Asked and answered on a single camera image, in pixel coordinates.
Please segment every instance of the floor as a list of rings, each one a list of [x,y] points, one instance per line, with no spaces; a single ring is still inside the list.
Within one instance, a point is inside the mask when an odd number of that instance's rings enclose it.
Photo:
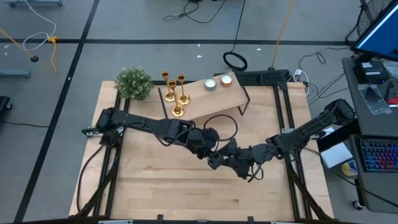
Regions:
[[[210,18],[221,1],[204,0],[192,14]],[[272,62],[289,0],[247,0],[235,52],[249,63],[248,71],[266,70]],[[226,0],[222,10],[208,24],[187,18],[164,21],[166,15],[180,14],[185,1],[145,0],[68,0],[63,7],[36,4],[34,9],[57,24],[55,63],[52,73],[52,44],[34,51],[40,63],[32,63],[6,39],[0,39],[0,67],[29,69],[30,79],[0,79],[0,95],[12,98],[13,109],[7,121],[50,125],[32,128],[0,126],[0,223],[67,217],[75,190],[86,138],[80,130],[90,125],[103,80],[112,80],[123,68],[142,66],[160,80],[159,72],[184,73],[189,80],[200,80],[214,73],[228,72],[222,54],[231,50],[243,0]],[[344,47],[344,37],[354,26],[359,13],[357,0],[296,1],[279,47],[276,69],[299,67],[303,55],[326,47]],[[0,4],[1,28],[19,42],[36,32],[50,32],[51,24],[34,15],[24,4],[10,8]],[[28,44],[34,47],[38,40]],[[301,65],[310,82],[323,87],[342,73],[341,59],[349,49],[324,50],[326,64],[316,57],[305,58]],[[347,87],[345,78],[327,93]],[[314,102],[310,111],[316,116],[330,101],[344,98],[341,91]],[[44,160],[42,167],[37,158]],[[30,175],[39,174],[30,201],[23,198]],[[352,208],[356,190],[325,173],[335,217],[346,222],[396,223],[397,215],[359,212]]]

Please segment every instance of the black ring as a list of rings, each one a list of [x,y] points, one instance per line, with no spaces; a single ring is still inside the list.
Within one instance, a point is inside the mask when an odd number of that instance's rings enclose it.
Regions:
[[[243,62],[243,64],[244,64],[243,67],[236,67],[236,66],[233,66],[231,63],[229,63],[229,62],[227,61],[227,59],[226,59],[226,56],[227,56],[227,55],[234,55],[235,57],[237,57],[240,61]],[[233,70],[237,70],[237,71],[239,71],[239,72],[243,72],[243,71],[245,71],[246,69],[248,69],[248,61],[246,61],[246,59],[245,59],[243,56],[238,55],[237,53],[234,53],[234,52],[225,52],[225,53],[223,54],[223,59],[224,59],[225,64],[227,64],[228,67],[229,67],[229,68],[232,68]]]

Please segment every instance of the wooden table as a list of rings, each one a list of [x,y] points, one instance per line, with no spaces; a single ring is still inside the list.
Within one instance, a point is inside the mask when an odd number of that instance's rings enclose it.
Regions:
[[[102,83],[93,124],[103,108],[114,106],[116,90],[113,86],[113,82]],[[300,126],[310,120],[304,86],[288,83],[288,87],[294,122]],[[236,108],[220,112],[236,119],[239,125],[236,140],[242,148],[263,143],[266,138],[280,133],[273,88],[247,86],[246,89],[251,102],[244,116]],[[280,96],[287,126],[282,92]],[[157,86],[144,101],[131,102],[129,113],[163,118]],[[194,121],[202,127],[210,116]],[[215,128],[221,138],[227,138],[234,132],[234,124],[227,118],[214,119],[208,126]],[[82,164],[99,148],[99,140],[100,137],[88,140]],[[310,142],[308,147],[317,150],[316,142]],[[84,173],[81,206],[98,186],[103,155],[104,150],[88,164]],[[303,151],[301,155],[308,191],[332,217],[320,159],[308,151]],[[158,214],[163,214],[165,220],[244,221],[253,216],[256,221],[294,221],[285,162],[273,159],[262,167],[264,179],[248,183],[228,167],[211,170],[206,160],[197,159],[183,147],[163,147],[153,135],[128,129],[123,141],[111,218],[155,220]],[[302,197],[297,192],[297,198],[301,201]],[[100,214],[104,213],[107,194],[105,190]],[[70,214],[76,212],[75,194]],[[300,213],[304,217],[302,206]]]

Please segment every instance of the gold candlestick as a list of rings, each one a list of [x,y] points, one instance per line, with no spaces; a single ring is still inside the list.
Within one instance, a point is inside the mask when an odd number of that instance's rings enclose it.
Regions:
[[[177,78],[180,81],[181,90],[182,90],[182,93],[178,96],[177,101],[181,105],[187,105],[187,104],[189,104],[189,102],[191,102],[191,99],[190,99],[188,94],[184,93],[183,85],[184,85],[184,81],[185,81],[185,75],[184,74],[179,74],[177,76]]]
[[[177,86],[177,82],[175,80],[169,80],[167,82],[167,85],[170,87],[170,89],[172,89],[173,93],[174,93],[174,98],[176,98],[177,96],[175,95],[175,87]],[[175,100],[175,106],[172,107],[172,115],[175,117],[181,117],[183,116],[185,113],[185,109],[183,106],[178,105],[177,100]]]
[[[167,81],[169,80],[169,72],[164,70],[162,71],[162,78],[166,81],[166,83],[168,83]],[[167,84],[167,89],[168,92],[164,95],[164,100],[167,102],[174,102],[175,101],[175,97],[174,97],[174,92],[170,90],[169,84]]]

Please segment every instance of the white cable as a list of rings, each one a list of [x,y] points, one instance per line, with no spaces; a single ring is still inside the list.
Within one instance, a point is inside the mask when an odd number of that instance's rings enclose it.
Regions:
[[[40,18],[44,19],[45,21],[51,22],[51,23],[54,25],[54,31],[51,33],[51,35],[49,35],[49,34],[46,33],[46,32],[38,32],[38,33],[33,34],[33,35],[31,35],[30,37],[28,37],[28,38],[26,38],[26,39],[24,40],[24,42],[22,43],[23,48],[24,48],[26,51],[33,51],[33,50],[36,50],[36,49],[38,49],[39,47],[41,47],[41,46],[47,41],[47,39],[48,39],[49,37],[51,37],[51,36],[54,35],[55,30],[57,29],[57,25],[56,25],[53,21],[51,21],[51,20],[49,20],[49,19],[43,17],[42,15],[40,15],[39,13],[37,13],[36,11],[34,11],[33,8],[32,8],[32,6],[30,6],[30,4],[27,2],[27,0],[25,0],[25,3],[26,3],[27,6],[29,7],[29,9],[32,10],[32,12],[33,12],[34,14],[38,15]],[[46,35],[47,38],[46,38],[45,40],[43,40],[43,42],[42,42],[41,44],[39,44],[37,47],[35,47],[35,48],[33,48],[33,49],[26,49],[25,43],[26,43],[30,38],[32,38],[32,37],[34,37],[34,36],[36,36],[36,35],[40,35],[40,34]]]
[[[298,78],[300,78],[301,74],[304,74],[305,79],[307,80],[307,83],[309,83],[310,80],[308,79],[307,74],[301,69],[296,69],[296,71],[294,72],[294,75],[293,75],[294,82],[298,82],[298,80],[296,80],[295,76],[298,75]],[[307,87],[307,92],[305,93],[305,95],[308,96],[308,94],[310,94],[310,88],[309,87]]]

